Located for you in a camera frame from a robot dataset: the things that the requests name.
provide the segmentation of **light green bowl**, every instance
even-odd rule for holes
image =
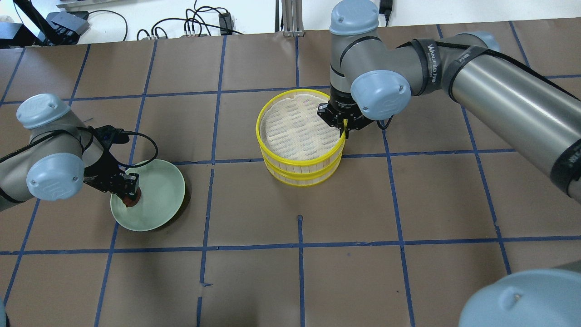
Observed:
[[[156,159],[149,164],[129,168],[139,174],[141,198],[126,208],[118,196],[111,195],[111,213],[119,225],[135,232],[152,230],[170,221],[178,212],[185,195],[185,181],[172,163]]]

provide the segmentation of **blue tape line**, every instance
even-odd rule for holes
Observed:
[[[147,72],[147,78],[145,79],[144,95],[141,98],[141,104],[139,106],[139,114],[137,115],[137,122],[135,123],[135,131],[139,131],[139,124],[141,122],[141,113],[143,111],[145,103],[145,94],[149,87],[149,79],[151,77],[151,71],[153,68],[153,60],[155,59],[155,51],[157,50],[157,40],[153,42],[153,50],[151,53],[151,59],[149,61],[149,69]],[[135,145],[137,143],[137,137],[133,137],[133,143],[131,144],[131,153],[129,154],[129,164],[133,163],[133,156],[135,153]],[[107,256],[107,265],[105,266],[105,274],[103,276],[103,284],[101,286],[101,294],[99,295],[99,303],[97,305],[97,312],[95,314],[95,327],[99,326],[99,319],[101,317],[101,307],[103,306],[103,297],[105,296],[105,289],[107,286],[107,279],[109,277],[109,268],[111,267],[111,260],[113,258],[113,253],[115,250],[115,241],[117,239],[117,231],[119,229],[119,224],[115,222],[115,227],[113,229],[113,236],[111,237],[111,245],[109,247],[109,255]]]
[[[490,149],[490,150],[480,150],[478,149],[478,153],[507,153],[507,152],[516,152],[515,149]]]
[[[440,35],[440,38],[444,38],[444,34],[442,33],[442,28],[440,27],[440,24],[436,24],[436,28],[438,35]]]
[[[147,90],[149,88],[149,79],[151,78],[151,71],[153,69],[153,60],[155,59],[155,52],[157,50],[157,40],[153,42],[153,50],[151,53],[151,59],[149,61],[149,69],[147,71],[147,78],[145,79],[144,93],[141,96],[141,103],[139,105],[139,112],[137,113],[137,122],[135,123],[135,131],[139,131],[141,125],[141,115],[143,114],[145,98]],[[133,142],[131,143],[131,153],[129,154],[129,164],[133,163],[133,155],[135,154],[135,147],[137,146],[137,136],[133,136]]]
[[[543,242],[543,241],[578,241],[581,235],[562,236],[522,236],[503,237],[503,242]],[[437,245],[437,244],[474,244],[495,243],[493,239],[448,239],[448,240],[405,240],[407,246],[413,245]],[[191,246],[191,247],[148,247],[148,248],[115,248],[113,253],[158,253],[158,252],[195,252],[195,251],[243,251],[243,250],[268,250],[273,248],[299,248],[299,247],[363,247],[363,246],[399,246],[399,241],[373,241],[373,242],[327,242],[327,243],[279,243],[258,244],[247,246]],[[109,253],[109,249],[74,249],[74,250],[27,250],[22,255],[53,255],[53,254],[95,254]],[[0,251],[0,255],[19,255],[20,251]]]
[[[552,75],[545,76],[546,79],[578,79],[581,75]]]
[[[401,157],[408,155],[442,155],[442,154],[470,154],[473,150],[450,150],[450,151],[425,151],[425,152],[394,152],[389,154],[390,157]]]
[[[202,251],[202,262],[200,264],[200,283],[205,282],[204,278],[206,276],[206,254],[208,246],[208,234],[210,233],[210,214],[212,208],[213,184],[214,184],[214,168],[210,170],[210,182],[208,185],[208,200],[206,204],[206,223],[204,225],[204,242],[203,242],[204,250]]]
[[[300,327],[305,327],[304,318],[304,258],[303,258],[303,216],[297,217],[299,223],[299,299],[300,299]]]
[[[151,52],[151,60],[149,61],[149,69],[147,71],[147,78],[145,79],[144,95],[147,94],[149,88],[149,79],[151,78],[151,71],[153,69],[153,60],[155,59],[155,52],[157,50],[157,40],[153,42],[153,50]]]
[[[19,104],[22,104],[22,102],[24,102],[24,101],[5,101],[5,102],[0,102],[0,105],[19,105]]]
[[[134,99],[142,98],[143,94],[132,94],[132,95],[112,95],[110,97],[89,97],[89,98],[76,98],[75,101],[93,101],[93,100],[115,100],[115,99]],[[73,99],[63,99],[63,101],[71,101]]]
[[[303,243],[303,247],[399,246],[399,241]]]
[[[196,327],[202,323],[202,297],[198,297],[198,307],[196,309]]]
[[[281,243],[281,244],[259,244],[259,245],[247,245],[247,246],[217,246],[214,247],[215,251],[244,251],[244,250],[270,250],[273,248],[298,248],[297,243]]]
[[[468,129],[468,135],[470,135],[470,142],[472,143],[472,148],[474,149],[474,157],[476,157],[476,164],[478,164],[478,171],[480,172],[480,178],[482,179],[482,186],[484,187],[484,192],[486,194],[486,201],[488,201],[488,207],[490,209],[490,215],[492,216],[492,223],[494,224],[494,229],[496,231],[496,237],[498,238],[498,244],[500,246],[500,252],[503,256],[504,267],[507,274],[511,274],[510,263],[508,262],[508,256],[506,249],[504,248],[503,235],[500,232],[500,227],[497,224],[496,211],[494,210],[494,204],[492,203],[492,197],[490,196],[490,190],[488,188],[488,182],[486,181],[486,176],[484,174],[484,169],[482,168],[482,161],[480,160],[480,154],[478,152],[478,147],[476,146],[476,140],[474,139],[474,134],[472,128],[470,127],[470,121],[468,120],[468,114],[466,113],[466,108],[462,108],[462,115],[464,116],[464,122],[466,123],[466,128]]]
[[[214,133],[212,136],[212,165],[216,163],[216,141],[218,138],[218,121],[220,119],[220,99],[222,97],[222,79],[224,77],[224,58],[226,57],[226,40],[222,41],[222,55],[220,58],[220,77],[218,78],[218,93],[216,96],[216,114],[214,116]]]
[[[85,51],[85,57],[83,58],[83,63],[81,64],[81,69],[78,71],[77,81],[74,83],[73,93],[69,99],[69,105],[73,103],[75,94],[77,94],[78,84],[81,81],[81,76],[83,75],[83,70],[85,69],[85,64],[87,63],[87,58],[89,57],[89,51],[91,50],[91,44],[87,44],[87,51]]]
[[[106,248],[91,249],[91,248],[80,248],[75,250],[29,250],[25,251],[23,254],[90,254],[90,253],[109,253]]]
[[[434,244],[475,244],[475,243],[496,243],[498,239],[457,239],[457,240],[417,240],[405,241],[406,245],[434,245]]]
[[[399,206],[397,204],[397,194],[396,194],[396,184],[395,179],[393,178],[393,166],[392,166],[392,154],[389,151],[389,144],[388,138],[385,133],[385,130],[381,131],[383,135],[383,145],[385,147],[386,158],[388,160],[388,174],[389,174],[389,184],[392,190],[392,200],[393,200],[393,210],[395,212],[396,217],[396,225],[397,225],[397,239],[399,241],[400,246],[400,256],[401,256],[401,269],[403,273],[403,281],[406,287],[406,298],[407,298],[407,309],[410,314],[410,325],[411,327],[415,327],[415,317],[414,317],[414,306],[411,301],[411,289],[410,289],[410,277],[407,273],[407,260],[406,260],[406,249],[405,249],[405,241],[403,237],[403,231],[401,229],[401,219],[400,219],[400,212]]]
[[[534,242],[534,241],[578,241],[581,235],[569,236],[525,236],[525,237],[504,237],[505,242]]]
[[[115,222],[113,228],[113,236],[111,237],[111,245],[109,246],[109,255],[107,256],[107,264],[105,265],[105,273],[103,274],[103,283],[101,284],[101,292],[99,293],[99,302],[97,304],[97,312],[95,313],[94,327],[99,326],[99,319],[101,318],[101,308],[103,307],[103,298],[105,297],[105,289],[107,288],[107,280],[109,278],[109,269],[111,268],[111,260],[113,259],[113,250],[115,249],[115,240],[117,239],[117,230],[119,224]]]
[[[200,91],[200,92],[177,92],[177,93],[156,93],[148,94],[148,98],[156,97],[178,97],[180,95],[203,95],[203,94],[217,94],[218,91]]]
[[[521,50],[522,59],[525,60],[525,65],[527,67],[530,67],[529,59],[526,57],[525,49],[522,47],[521,41],[518,38],[517,30],[514,28],[514,24],[512,23],[512,21],[509,21],[508,24],[510,25],[512,35],[514,35],[514,39],[517,41],[518,48]]]
[[[317,85],[317,86],[303,86],[301,88],[311,88],[313,90],[322,89],[322,88],[331,88],[329,85]]]
[[[377,157],[385,157],[385,153],[369,153],[369,154],[344,154],[341,158],[349,159],[349,158],[377,158]]]
[[[8,94],[8,90],[10,89],[10,86],[12,85],[12,81],[14,80],[14,77],[16,76],[16,71],[18,70],[18,67],[20,66],[20,62],[22,61],[22,57],[24,57],[24,52],[26,51],[26,48],[22,49],[22,52],[20,53],[20,57],[18,57],[18,61],[16,62],[16,66],[14,66],[14,71],[12,72],[12,75],[10,76],[10,80],[8,80],[8,84],[6,85],[6,89],[4,90],[4,95],[2,95],[2,99],[0,99],[0,103],[4,104],[7,102],[4,102],[4,100],[6,100],[6,95]]]
[[[30,230],[33,228],[34,218],[36,217],[38,211],[38,205],[40,204],[40,199],[37,199],[34,205],[33,214],[30,216],[30,221],[28,227],[26,228],[26,234],[24,234],[24,239],[22,240],[22,245],[20,246],[20,251],[18,253],[18,258],[16,259],[16,264],[14,265],[14,270],[12,271],[12,276],[10,277],[10,283],[8,283],[8,288],[6,289],[6,294],[4,295],[4,306],[6,307],[8,303],[8,298],[10,297],[10,292],[12,291],[12,286],[14,285],[14,280],[16,279],[16,274],[18,273],[18,268],[20,267],[20,260],[22,260],[22,255],[24,254],[24,248],[28,242],[28,237],[30,236]]]
[[[185,247],[147,247],[147,248],[116,248],[114,253],[158,253],[158,252],[193,252],[203,251],[201,246],[185,246]]]
[[[296,88],[299,88],[299,37],[295,36]]]
[[[253,93],[253,92],[269,92],[269,91],[288,91],[293,90],[294,87],[272,87],[272,88],[250,88],[248,90],[222,90],[222,93]]]

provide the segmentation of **grid line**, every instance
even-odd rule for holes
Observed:
[[[303,244],[303,216],[297,217],[299,225],[299,303],[300,303],[300,327],[305,327],[304,313],[304,244]]]
[[[295,36],[295,67],[296,67],[296,88],[299,88],[299,37]]]
[[[20,53],[20,57],[18,57],[18,61],[16,62],[16,66],[14,66],[14,71],[12,72],[12,75],[10,76],[10,79],[8,80],[8,84],[6,85],[6,89],[4,90],[4,94],[2,95],[2,99],[0,99],[0,105],[4,104],[4,100],[6,100],[6,96],[8,95],[8,90],[10,90],[10,86],[12,85],[12,81],[14,80],[14,77],[16,76],[16,72],[18,71],[18,67],[20,66],[20,62],[22,61],[22,57],[24,57],[25,51],[26,51],[26,48],[23,48],[22,52]]]
[[[14,285],[14,280],[16,279],[18,268],[20,267],[20,260],[22,260],[24,248],[26,247],[26,243],[28,242],[28,237],[30,235],[30,230],[33,228],[34,218],[36,217],[39,204],[40,199],[37,199],[36,204],[34,205],[33,214],[30,216],[30,221],[28,223],[28,227],[26,228],[26,234],[24,234],[24,239],[22,240],[22,245],[20,246],[20,251],[18,252],[18,258],[16,258],[16,263],[14,265],[14,270],[12,271],[12,276],[10,277],[10,282],[8,283],[8,288],[6,289],[6,294],[4,295],[4,307],[6,307],[8,303],[8,298],[10,297],[10,292],[12,291],[12,286]]]
[[[576,79],[581,78],[580,75],[546,75],[547,79]],[[329,85],[314,85],[314,86],[300,86],[300,88],[311,88],[313,90],[323,90],[330,88]],[[239,90],[222,90],[222,94],[232,94],[232,93],[256,93],[256,92],[269,92],[269,91],[288,91],[294,90],[296,87],[274,87],[274,88],[249,88],[249,89],[239,89]],[[156,97],[177,97],[180,95],[202,95],[202,94],[218,94],[218,91],[200,91],[200,92],[180,92],[180,93],[155,93],[155,94],[128,94],[128,95],[111,95],[105,97],[86,97],[86,98],[63,98],[64,102],[69,101],[93,101],[93,100],[113,100],[113,99],[132,99],[132,98],[156,98]],[[0,105],[17,105],[24,102],[24,100],[19,101],[0,101]]]
[[[578,79],[581,78],[581,74],[579,75],[549,75],[545,76],[546,79]]]
[[[548,242],[548,241],[581,241],[581,235],[559,235],[559,236],[519,236],[503,237],[505,243],[520,242]],[[405,240],[404,245],[440,245],[440,244],[475,244],[475,243],[498,243],[498,238],[483,239],[435,239],[435,240]],[[385,247],[399,246],[398,240],[391,241],[352,241],[352,242],[323,242],[323,243],[277,243],[277,244],[257,244],[245,246],[186,246],[186,247],[147,247],[147,248],[114,248],[113,253],[159,253],[159,252],[201,252],[201,251],[247,251],[247,250],[273,250],[279,248],[318,248],[318,247]],[[109,253],[108,248],[88,248],[74,250],[24,250],[20,251],[0,251],[2,255],[58,255],[58,254],[95,254]]]
[[[440,38],[444,38],[444,34],[442,33],[442,28],[440,27],[440,24],[436,24],[436,28],[438,35],[440,35]]]
[[[214,132],[212,134],[212,155],[211,161],[209,162],[214,166],[216,164],[216,143],[218,138],[218,121],[220,120],[220,100],[222,95],[222,80],[224,77],[224,61],[226,57],[226,42],[228,37],[225,35],[222,40],[222,53],[220,55],[220,71],[218,75],[218,91],[216,95],[216,114],[214,116]],[[206,283],[206,258],[207,258],[207,251],[208,251],[208,237],[210,233],[210,216],[211,216],[211,207],[212,207],[212,193],[213,193],[213,185],[214,185],[214,168],[210,170],[210,180],[208,182],[208,198],[206,204],[206,221],[204,224],[204,241],[202,243],[202,257],[200,260],[200,284],[203,287],[209,286],[211,284]],[[202,303],[203,297],[198,297],[198,309],[196,312],[196,326],[199,327],[202,323]]]
[[[488,202],[488,207],[490,210],[490,215],[492,216],[492,223],[494,224],[494,230],[496,232],[496,237],[498,238],[498,245],[500,246],[500,254],[503,257],[504,268],[508,275],[511,274],[510,263],[508,262],[508,256],[506,249],[504,248],[503,235],[500,232],[500,227],[497,223],[496,210],[494,210],[494,204],[492,203],[492,196],[490,195],[490,189],[488,188],[488,182],[486,181],[486,175],[484,173],[484,168],[482,167],[482,161],[480,160],[480,154],[478,153],[478,147],[476,146],[476,140],[474,139],[474,134],[472,128],[470,127],[470,121],[468,119],[468,114],[464,106],[460,106],[462,109],[462,115],[464,116],[464,122],[466,123],[466,128],[468,129],[468,135],[470,135],[470,142],[472,143],[472,148],[474,149],[474,157],[476,158],[476,164],[478,165],[478,171],[480,173],[480,178],[482,179],[482,186],[484,187],[484,193],[486,194],[486,201]]]
[[[395,212],[396,217],[396,226],[397,226],[397,240],[400,247],[400,256],[401,256],[401,270],[403,273],[403,281],[406,287],[406,299],[407,299],[407,309],[410,315],[410,325],[411,327],[415,327],[415,317],[414,317],[414,306],[411,299],[411,288],[410,288],[410,277],[407,272],[407,260],[406,260],[406,249],[405,249],[405,240],[403,237],[403,231],[401,229],[401,219],[400,219],[400,212],[399,206],[397,204],[397,193],[396,193],[396,184],[395,179],[393,177],[393,166],[392,166],[392,156],[391,152],[389,151],[389,143],[387,134],[385,130],[381,131],[383,136],[383,145],[385,147],[385,157],[388,160],[388,174],[389,174],[389,184],[392,191],[392,200],[393,200],[393,210]]]
[[[139,131],[139,125],[141,122],[141,114],[143,112],[144,103],[145,103],[145,94],[147,94],[147,90],[149,87],[149,79],[151,78],[151,71],[153,68],[153,60],[155,59],[155,52],[157,49],[157,40],[153,42],[153,49],[151,53],[151,59],[149,61],[149,68],[147,73],[147,78],[145,79],[144,85],[144,92],[141,98],[141,104],[139,106],[139,114],[137,115],[137,121],[135,122],[135,131]],[[133,163],[133,156],[135,154],[135,145],[137,144],[137,137],[133,137],[133,143],[131,144],[131,152],[129,154],[129,164]],[[111,268],[111,261],[113,259],[113,253],[115,249],[115,241],[117,239],[117,231],[119,229],[119,223],[115,221],[115,226],[113,228],[113,236],[111,237],[111,245],[109,247],[109,253],[107,255],[107,264],[105,265],[105,273],[103,274],[103,283],[101,285],[101,293],[99,295],[99,302],[97,304],[97,310],[95,313],[95,324],[94,327],[99,326],[99,319],[101,318],[101,308],[103,306],[103,299],[105,298],[105,289],[107,288],[107,279],[109,278],[109,270]]]
[[[521,51],[522,59],[525,60],[525,65],[530,68],[529,59],[526,57],[525,49],[522,47],[521,41],[518,38],[517,30],[514,28],[512,20],[508,21],[508,24],[510,25],[510,29],[512,30],[512,35],[514,36],[514,39],[517,41],[518,49]]]
[[[83,58],[83,63],[81,64],[81,69],[78,71],[77,81],[74,83],[73,93],[71,93],[71,98],[69,100],[69,106],[73,104],[73,99],[75,94],[77,94],[78,84],[81,81],[81,76],[83,75],[83,70],[87,64],[87,58],[89,57],[89,51],[91,50],[91,45],[87,44],[87,50],[85,51],[85,57]]]

